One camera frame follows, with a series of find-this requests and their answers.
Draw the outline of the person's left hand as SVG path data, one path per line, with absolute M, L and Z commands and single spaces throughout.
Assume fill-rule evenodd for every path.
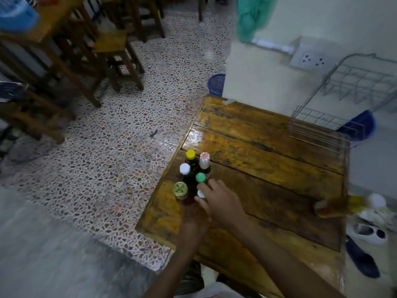
M 212 219 L 195 204 L 183 205 L 178 242 L 181 245 L 200 245 L 211 225 Z

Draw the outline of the person's right hand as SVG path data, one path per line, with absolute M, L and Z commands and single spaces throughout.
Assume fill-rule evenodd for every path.
M 237 194 L 228 188 L 222 180 L 221 182 L 223 183 L 222 194 L 210 194 L 208 185 L 199 185 L 199 189 L 206 198 L 214 197 L 215 199 L 215 215 L 211 216 L 211 218 L 229 231 L 241 229 L 247 225 L 248 217 Z

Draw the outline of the person's right forearm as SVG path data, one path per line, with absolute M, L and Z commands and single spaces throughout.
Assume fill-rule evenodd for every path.
M 285 298 L 345 298 L 246 215 L 227 229 L 256 258 Z

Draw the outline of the person's left forearm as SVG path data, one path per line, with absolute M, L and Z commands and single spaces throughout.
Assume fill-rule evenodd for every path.
M 173 298 L 184 270 L 193 260 L 201 241 L 182 240 L 177 243 L 168 264 L 148 287 L 142 298 Z

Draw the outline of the red white cap bottle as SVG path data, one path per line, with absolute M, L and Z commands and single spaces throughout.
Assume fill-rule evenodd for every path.
M 210 162 L 210 154 L 207 152 L 202 152 L 199 157 L 199 170 L 200 173 L 203 173 L 206 176 L 206 180 L 208 180 L 211 176 L 211 162 Z

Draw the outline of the white cap dark bottle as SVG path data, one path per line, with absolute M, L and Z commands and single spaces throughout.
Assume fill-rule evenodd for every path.
M 189 196 L 194 197 L 196 195 L 196 178 L 193 169 L 189 164 L 183 163 L 180 165 L 179 171 L 181 181 L 187 185 Z

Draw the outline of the person's dark shorts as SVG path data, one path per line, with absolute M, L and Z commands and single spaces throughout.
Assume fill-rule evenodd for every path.
M 192 295 L 201 291 L 204 287 L 201 265 L 196 260 L 192 260 L 182 274 L 174 297 Z

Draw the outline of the white sandal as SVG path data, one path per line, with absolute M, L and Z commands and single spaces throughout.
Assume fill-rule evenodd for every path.
M 388 234 L 384 230 L 362 223 L 348 223 L 346 233 L 351 238 L 363 240 L 372 245 L 384 245 L 388 241 Z

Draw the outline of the blue plastic basin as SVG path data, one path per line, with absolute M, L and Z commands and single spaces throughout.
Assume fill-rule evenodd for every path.
M 374 135 L 376 121 L 370 110 L 365 110 L 336 129 L 336 132 L 347 136 L 350 142 L 361 142 Z

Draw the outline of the white yellow shoes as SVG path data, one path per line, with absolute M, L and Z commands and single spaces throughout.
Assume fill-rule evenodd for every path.
M 355 213 L 354 217 L 379 228 L 397 232 L 397 213 L 389 209 L 382 195 L 372 193 L 364 198 L 364 202 L 366 206 L 361 212 Z

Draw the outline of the dark blue sandal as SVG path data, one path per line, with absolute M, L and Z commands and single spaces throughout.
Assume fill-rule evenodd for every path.
M 346 235 L 345 249 L 356 268 L 364 276 L 370 279 L 380 278 L 380 270 L 376 265 L 374 258 L 362 250 L 349 235 Z

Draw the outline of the wooden chair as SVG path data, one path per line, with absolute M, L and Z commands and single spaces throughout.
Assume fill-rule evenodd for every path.
M 104 31 L 92 21 L 84 0 L 61 0 L 70 5 L 60 34 L 54 37 L 57 47 L 69 61 L 72 71 L 94 80 L 96 90 L 107 79 L 117 93 L 118 79 L 128 77 L 139 90 L 144 90 L 141 75 L 145 70 L 122 30 Z
M 164 14 L 164 0 L 100 0 L 108 20 L 117 30 L 125 30 L 127 34 L 135 34 L 142 42 L 148 38 L 143 21 L 152 19 L 161 38 L 165 38 L 161 19 Z
M 76 116 L 38 95 L 27 84 L 0 81 L 0 119 L 37 140 L 44 135 L 61 144 L 65 137 L 58 128 L 60 120 L 75 121 Z

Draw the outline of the wooden dining table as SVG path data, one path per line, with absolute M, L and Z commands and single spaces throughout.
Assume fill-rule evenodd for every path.
M 88 27 L 89 34 L 98 34 L 91 17 L 84 7 L 84 1 L 85 0 L 59 0 L 55 5 L 38 5 L 35 10 L 37 14 L 39 14 L 40 19 L 31 30 L 26 33 L 0 31 L 0 40 L 15 43 L 21 47 L 28 46 L 41 50 L 52 61 L 53 65 L 65 74 L 67 79 L 71 81 L 94 107 L 100 108 L 101 103 L 94 96 L 95 88 L 89 89 L 85 86 L 78 78 L 77 73 L 67 66 L 49 45 L 49 39 L 51 39 L 53 35 L 59 34 L 62 27 L 66 28 L 66 33 L 69 35 L 70 40 L 80 48 L 83 56 L 94 68 L 91 74 L 99 77 L 99 81 L 104 78 L 104 71 L 96 56 L 88 49 L 88 46 L 84 42 L 80 28 L 75 28 L 75 25 L 70 21 L 70 17 L 74 11 L 78 11 L 83 19 L 83 26 Z

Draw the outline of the blue plastic container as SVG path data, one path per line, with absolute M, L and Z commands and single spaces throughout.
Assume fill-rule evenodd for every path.
M 40 15 L 26 0 L 0 0 L 0 30 L 27 33 L 40 20 Z

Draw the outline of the white wall power outlet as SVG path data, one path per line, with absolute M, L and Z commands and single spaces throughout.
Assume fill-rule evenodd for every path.
M 306 45 L 298 45 L 290 60 L 290 66 L 306 71 L 328 73 L 337 63 L 335 57 Z

